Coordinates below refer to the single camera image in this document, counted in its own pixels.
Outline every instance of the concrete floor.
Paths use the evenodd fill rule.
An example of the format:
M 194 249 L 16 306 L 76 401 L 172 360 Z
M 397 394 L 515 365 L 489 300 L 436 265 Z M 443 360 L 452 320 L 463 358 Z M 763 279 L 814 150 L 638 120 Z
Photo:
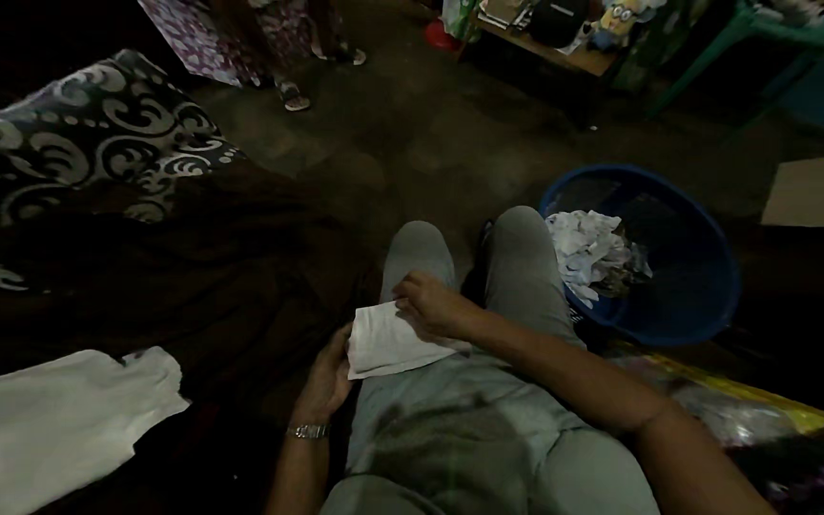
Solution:
M 258 164 L 323 189 L 380 257 L 396 229 L 427 220 L 462 280 L 485 219 L 536 206 L 557 176 L 601 162 L 655 170 L 720 219 L 754 219 L 778 163 L 824 156 L 823 136 L 772 116 L 727 139 L 739 117 L 694 91 L 657 121 L 643 120 L 641 102 L 610 97 L 599 130 L 579 132 L 563 111 L 430 48 L 432 15 L 412 0 L 340 10 L 368 63 L 304 65 L 310 111 L 287 113 L 272 90 L 215 85 L 195 96 Z

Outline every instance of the person's foot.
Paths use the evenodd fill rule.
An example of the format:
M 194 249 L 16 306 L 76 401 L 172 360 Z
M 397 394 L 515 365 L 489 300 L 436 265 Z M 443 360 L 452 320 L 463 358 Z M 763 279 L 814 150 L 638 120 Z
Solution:
M 367 61 L 367 54 L 365 54 L 364 51 L 354 49 L 344 41 L 339 43 L 336 51 L 331 55 L 323 55 L 322 50 L 319 48 L 313 47 L 311 49 L 313 50 L 313 55 L 324 61 L 350 62 L 353 66 L 360 66 Z
M 310 99 L 303 96 L 298 85 L 291 81 L 276 82 L 279 96 L 288 111 L 303 111 L 310 107 Z

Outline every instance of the blue basket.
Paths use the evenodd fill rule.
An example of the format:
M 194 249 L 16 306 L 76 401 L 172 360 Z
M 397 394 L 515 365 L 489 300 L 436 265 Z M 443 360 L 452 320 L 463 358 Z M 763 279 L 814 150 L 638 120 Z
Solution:
M 539 205 L 543 217 L 591 209 L 622 217 L 628 239 L 647 247 L 654 277 L 632 285 L 625 298 L 601 296 L 592 310 L 566 286 L 572 308 L 644 345 L 695 344 L 729 325 L 740 275 L 727 238 L 704 208 L 662 177 L 631 165 L 570 171 Z

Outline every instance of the white towel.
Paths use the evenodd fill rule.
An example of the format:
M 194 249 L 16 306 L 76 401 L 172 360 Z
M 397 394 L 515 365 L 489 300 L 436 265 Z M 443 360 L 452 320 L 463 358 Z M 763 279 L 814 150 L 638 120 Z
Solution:
M 348 350 L 350 380 L 418 369 L 472 348 L 466 342 L 438 336 L 423 340 L 398 314 L 395 301 L 355 310 Z
M 123 361 L 83 350 L 0 376 L 0 515 L 110 474 L 144 432 L 187 409 L 180 367 L 163 349 Z

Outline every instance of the wristwatch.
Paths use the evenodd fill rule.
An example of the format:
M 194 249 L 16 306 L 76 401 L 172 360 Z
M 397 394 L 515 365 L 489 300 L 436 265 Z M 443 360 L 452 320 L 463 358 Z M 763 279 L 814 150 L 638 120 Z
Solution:
M 288 436 L 294 436 L 295 438 L 310 438 L 312 440 L 316 440 L 319 438 L 326 438 L 330 435 L 330 425 L 325 424 L 318 424 L 318 423 L 309 423 L 304 425 L 299 425 L 298 427 L 289 427 L 285 434 Z

